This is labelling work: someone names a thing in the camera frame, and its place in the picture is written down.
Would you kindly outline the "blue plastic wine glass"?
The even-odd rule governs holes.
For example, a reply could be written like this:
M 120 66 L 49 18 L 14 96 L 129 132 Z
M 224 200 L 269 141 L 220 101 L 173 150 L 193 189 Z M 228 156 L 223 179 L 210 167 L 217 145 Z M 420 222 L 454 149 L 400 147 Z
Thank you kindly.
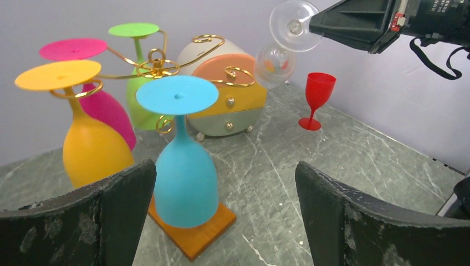
M 186 116 L 209 108 L 218 97 L 218 88 L 210 81 L 188 75 L 155 79 L 137 90 L 137 102 L 144 109 L 173 116 L 176 135 L 156 160 L 154 188 L 157 214 L 173 227 L 197 227 L 218 209 L 215 165 L 186 130 Z

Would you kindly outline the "green plastic wine glass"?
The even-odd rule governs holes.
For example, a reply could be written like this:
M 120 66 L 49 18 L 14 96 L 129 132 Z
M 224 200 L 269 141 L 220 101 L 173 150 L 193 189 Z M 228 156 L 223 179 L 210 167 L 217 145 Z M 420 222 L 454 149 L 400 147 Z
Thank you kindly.
M 108 33 L 118 37 L 130 37 L 134 40 L 137 63 L 143 63 L 144 59 L 140 39 L 146 38 L 154 33 L 161 33 L 164 36 L 163 51 L 167 47 L 167 34 L 160 27 L 153 23 L 125 23 L 111 27 Z M 140 130 L 161 130 L 164 122 L 170 123 L 171 116 L 149 112 L 144 109 L 136 100 L 137 90 L 144 84 L 150 82 L 150 78 L 136 77 L 127 81 L 126 100 L 129 109 L 130 120 L 134 128 Z

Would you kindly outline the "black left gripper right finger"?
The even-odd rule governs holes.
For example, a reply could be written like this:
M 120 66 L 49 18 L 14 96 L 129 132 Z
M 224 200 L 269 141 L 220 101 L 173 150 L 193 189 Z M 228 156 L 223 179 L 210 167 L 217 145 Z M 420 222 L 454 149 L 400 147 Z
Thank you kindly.
M 434 215 L 382 201 L 304 161 L 295 181 L 315 265 L 469 264 L 469 178 Z

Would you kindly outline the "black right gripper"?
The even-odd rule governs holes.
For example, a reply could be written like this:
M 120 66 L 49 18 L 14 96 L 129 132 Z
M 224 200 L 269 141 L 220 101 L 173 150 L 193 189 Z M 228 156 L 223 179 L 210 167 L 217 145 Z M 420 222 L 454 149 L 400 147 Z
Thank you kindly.
M 469 46 L 469 1 L 347 0 L 311 17 L 309 31 L 350 48 L 380 54 L 400 36 L 424 46 Z

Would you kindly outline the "clear plastic wine glass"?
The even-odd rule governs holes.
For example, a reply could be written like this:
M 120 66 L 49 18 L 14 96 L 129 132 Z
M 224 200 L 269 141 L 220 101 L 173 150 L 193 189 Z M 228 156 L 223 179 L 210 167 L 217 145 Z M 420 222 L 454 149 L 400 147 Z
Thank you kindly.
M 295 54 L 320 43 L 323 35 L 309 30 L 310 19 L 318 13 L 310 2 L 299 0 L 284 1 L 272 10 L 269 27 L 274 43 L 265 45 L 254 63 L 253 75 L 260 86 L 272 89 L 288 81 L 295 70 Z

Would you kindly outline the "magenta plastic wine glass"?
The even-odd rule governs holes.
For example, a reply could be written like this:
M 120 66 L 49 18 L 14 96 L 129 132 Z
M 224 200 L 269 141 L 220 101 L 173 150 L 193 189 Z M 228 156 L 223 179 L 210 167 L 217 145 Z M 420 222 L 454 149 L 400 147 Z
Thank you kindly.
M 72 38 L 49 43 L 39 49 L 39 55 L 48 60 L 64 61 L 94 57 L 104 52 L 108 45 L 96 38 Z M 130 119 L 123 106 L 103 89 L 79 100 L 83 110 L 116 130 L 131 150 L 137 140 Z

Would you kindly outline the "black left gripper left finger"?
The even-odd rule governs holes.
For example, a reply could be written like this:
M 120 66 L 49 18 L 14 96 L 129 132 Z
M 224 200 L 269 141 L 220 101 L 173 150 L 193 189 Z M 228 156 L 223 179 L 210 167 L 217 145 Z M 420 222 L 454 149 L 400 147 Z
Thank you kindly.
M 132 265 L 156 181 L 145 159 L 67 194 L 1 212 L 2 265 Z

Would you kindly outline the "orange plastic wine glass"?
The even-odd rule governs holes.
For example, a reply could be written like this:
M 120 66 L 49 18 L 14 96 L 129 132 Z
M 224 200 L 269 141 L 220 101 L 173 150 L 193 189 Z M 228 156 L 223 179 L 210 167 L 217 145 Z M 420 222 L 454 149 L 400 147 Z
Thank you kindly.
M 29 69 L 14 81 L 21 89 L 49 91 L 68 100 L 73 120 L 63 143 L 63 165 L 74 188 L 102 180 L 135 163 L 124 138 L 89 116 L 79 103 L 79 99 L 103 87 L 96 79 L 100 70 L 100 63 L 92 60 L 68 60 Z

